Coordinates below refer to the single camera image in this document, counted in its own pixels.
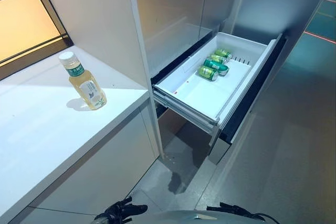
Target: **window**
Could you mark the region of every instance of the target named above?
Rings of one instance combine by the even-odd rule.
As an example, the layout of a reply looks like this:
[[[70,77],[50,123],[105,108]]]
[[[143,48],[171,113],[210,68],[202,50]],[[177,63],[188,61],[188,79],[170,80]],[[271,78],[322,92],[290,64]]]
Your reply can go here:
[[[72,45],[49,0],[0,0],[0,79]]]

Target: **white shelf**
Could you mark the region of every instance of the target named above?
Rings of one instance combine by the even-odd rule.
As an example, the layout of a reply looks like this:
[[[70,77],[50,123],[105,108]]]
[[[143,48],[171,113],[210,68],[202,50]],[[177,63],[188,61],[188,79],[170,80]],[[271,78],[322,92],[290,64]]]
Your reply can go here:
[[[149,98],[148,90],[72,47],[107,96],[90,111],[58,54],[0,81],[0,222],[6,223]]]

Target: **freezer drawer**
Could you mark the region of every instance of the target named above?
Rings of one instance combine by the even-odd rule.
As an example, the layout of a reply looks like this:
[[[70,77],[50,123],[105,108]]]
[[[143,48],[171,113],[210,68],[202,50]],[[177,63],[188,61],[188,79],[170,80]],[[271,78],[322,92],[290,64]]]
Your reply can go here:
[[[256,77],[263,70],[280,37],[264,45],[218,33],[153,86],[154,98],[207,133],[218,136],[253,83],[260,82]],[[198,76],[197,70],[217,48],[229,50],[233,59],[226,64],[230,68],[228,74],[211,82]]]

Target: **refrigerator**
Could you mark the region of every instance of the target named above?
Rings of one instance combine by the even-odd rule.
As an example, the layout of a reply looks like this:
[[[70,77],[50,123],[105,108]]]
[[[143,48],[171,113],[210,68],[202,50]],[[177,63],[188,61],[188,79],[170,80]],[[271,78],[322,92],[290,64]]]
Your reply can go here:
[[[155,101],[207,132],[218,163],[322,0],[131,1]],[[217,48],[233,58],[208,81],[197,70]]]

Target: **window frame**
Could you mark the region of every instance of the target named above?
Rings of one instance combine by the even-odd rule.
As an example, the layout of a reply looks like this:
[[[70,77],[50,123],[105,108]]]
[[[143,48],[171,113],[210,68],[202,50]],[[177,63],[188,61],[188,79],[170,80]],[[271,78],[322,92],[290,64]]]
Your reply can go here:
[[[40,60],[43,60],[53,54],[56,54],[68,47],[73,46],[73,42],[69,37],[63,23],[61,22],[58,14],[56,13],[50,0],[40,0],[48,15],[50,16],[55,27],[59,31],[59,36],[46,40],[33,47],[27,48],[15,55],[12,55],[0,61],[0,80],[32,65]]]

